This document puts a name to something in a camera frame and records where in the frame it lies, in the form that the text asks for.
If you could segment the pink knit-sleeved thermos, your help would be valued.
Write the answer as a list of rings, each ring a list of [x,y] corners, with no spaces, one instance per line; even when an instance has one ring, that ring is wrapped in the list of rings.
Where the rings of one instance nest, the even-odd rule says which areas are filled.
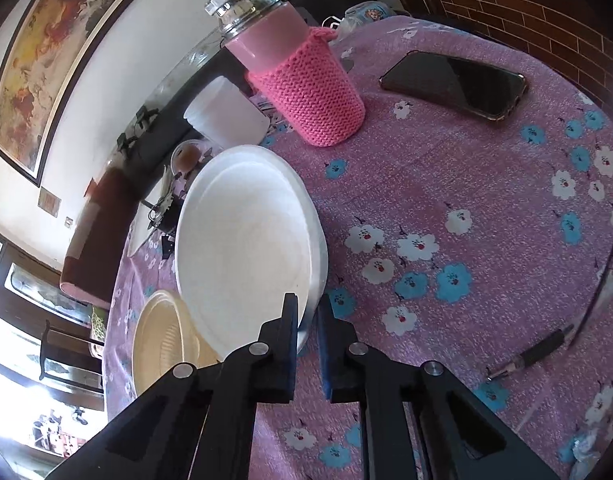
[[[284,0],[209,0],[206,12],[249,84],[307,144],[329,148],[361,129],[366,108],[329,47],[334,30],[309,26]]]

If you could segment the framed wall painting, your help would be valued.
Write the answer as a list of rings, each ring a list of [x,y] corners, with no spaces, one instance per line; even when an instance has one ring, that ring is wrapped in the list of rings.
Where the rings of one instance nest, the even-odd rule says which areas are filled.
[[[31,0],[0,66],[0,157],[36,186],[68,99],[134,0]]]

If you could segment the dark wooden chair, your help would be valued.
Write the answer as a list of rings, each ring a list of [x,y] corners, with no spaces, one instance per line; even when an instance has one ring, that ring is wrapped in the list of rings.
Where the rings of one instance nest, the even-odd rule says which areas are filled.
[[[104,393],[101,359],[90,352],[96,341],[68,333],[45,322],[41,336],[40,378],[93,394]]]

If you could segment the small cream plastic bowl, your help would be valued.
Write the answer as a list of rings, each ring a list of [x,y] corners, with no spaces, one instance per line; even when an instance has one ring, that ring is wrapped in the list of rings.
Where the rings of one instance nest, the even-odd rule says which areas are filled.
[[[220,361],[198,333],[182,298],[175,292],[156,290],[135,330],[132,374],[137,396],[177,364],[187,362],[201,368]]]

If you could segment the purple floral tablecloth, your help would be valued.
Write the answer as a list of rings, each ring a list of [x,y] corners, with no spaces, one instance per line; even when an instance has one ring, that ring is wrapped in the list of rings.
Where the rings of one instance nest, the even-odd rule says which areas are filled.
[[[558,476],[572,439],[613,440],[613,299],[576,344],[499,382],[501,367],[594,296],[613,242],[613,122],[521,51],[411,18],[358,29],[333,47],[366,105],[363,128],[313,148],[278,115],[263,145],[300,174],[326,234],[326,294],[359,340],[391,359],[444,363]],[[508,68],[529,92],[498,124],[397,96],[379,78],[413,50]],[[136,398],[140,312],[175,290],[157,235],[121,263],[104,352],[110,419]],[[357,405],[323,395],[316,335],[299,356],[296,398],[260,406],[251,479],[363,479]]]

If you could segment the wrapped candy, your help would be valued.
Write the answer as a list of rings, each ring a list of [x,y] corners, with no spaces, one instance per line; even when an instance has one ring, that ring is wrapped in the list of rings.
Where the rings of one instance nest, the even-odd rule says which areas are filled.
[[[593,428],[577,434],[572,439],[573,466],[570,480],[584,480],[599,462],[601,454],[595,450],[598,429]]]

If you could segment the black clear pen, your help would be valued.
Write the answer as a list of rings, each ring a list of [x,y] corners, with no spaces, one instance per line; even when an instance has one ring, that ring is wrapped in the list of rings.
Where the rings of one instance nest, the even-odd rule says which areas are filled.
[[[525,368],[545,360],[547,356],[556,352],[565,343],[573,328],[573,324],[569,324],[564,328],[559,328],[559,330],[555,330],[541,341],[533,344],[529,349],[517,354],[511,361],[498,370],[494,370],[494,372],[488,370],[486,380],[488,382],[494,382],[494,380],[508,377],[511,374],[515,374],[520,370],[524,370]]]

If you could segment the white folded paper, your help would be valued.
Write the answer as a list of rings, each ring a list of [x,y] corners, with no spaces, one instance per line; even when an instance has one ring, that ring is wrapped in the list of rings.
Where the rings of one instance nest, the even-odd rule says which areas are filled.
[[[169,169],[165,169],[163,176],[154,185],[154,188],[149,192],[144,200],[148,200],[151,204],[157,203],[161,197],[166,194],[173,193],[173,177]],[[135,218],[132,222],[130,234],[128,234],[128,248],[126,248],[126,255],[134,256],[138,249],[149,240],[149,238],[157,233],[158,230],[148,229],[148,209],[140,202],[135,214]]]

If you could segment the black smartphone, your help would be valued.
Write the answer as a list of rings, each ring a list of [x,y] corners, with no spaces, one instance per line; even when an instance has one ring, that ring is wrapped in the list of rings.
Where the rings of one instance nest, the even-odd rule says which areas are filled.
[[[489,122],[505,119],[529,90],[506,68],[440,53],[410,51],[379,79],[380,88],[459,110]]]

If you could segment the white plastic jar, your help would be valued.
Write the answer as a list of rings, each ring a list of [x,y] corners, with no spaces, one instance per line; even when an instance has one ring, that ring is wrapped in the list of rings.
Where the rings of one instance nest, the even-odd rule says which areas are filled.
[[[207,84],[189,103],[184,119],[222,150],[258,145],[270,120],[224,76]]]

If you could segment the white foam bowl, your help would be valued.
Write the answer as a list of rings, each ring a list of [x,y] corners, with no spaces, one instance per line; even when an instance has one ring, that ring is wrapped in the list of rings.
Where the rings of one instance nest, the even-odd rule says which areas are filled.
[[[308,340],[328,278],[328,247],[305,184],[267,148],[218,154],[184,200],[176,230],[177,288],[219,358],[258,338],[298,298],[297,346]]]

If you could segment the purple-framed eyeglasses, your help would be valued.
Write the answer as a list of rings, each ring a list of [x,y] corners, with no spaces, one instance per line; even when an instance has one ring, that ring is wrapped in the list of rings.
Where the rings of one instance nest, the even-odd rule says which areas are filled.
[[[594,292],[593,298],[591,298],[591,302],[588,307],[584,311],[584,314],[579,319],[579,322],[576,323],[575,329],[573,330],[572,335],[568,338],[568,348],[571,349],[576,341],[581,336],[584,328],[587,323],[593,316],[593,314],[601,310],[613,297],[613,243],[611,246],[611,252],[609,258],[607,260],[606,265],[603,267],[603,270],[600,275],[599,283]]]

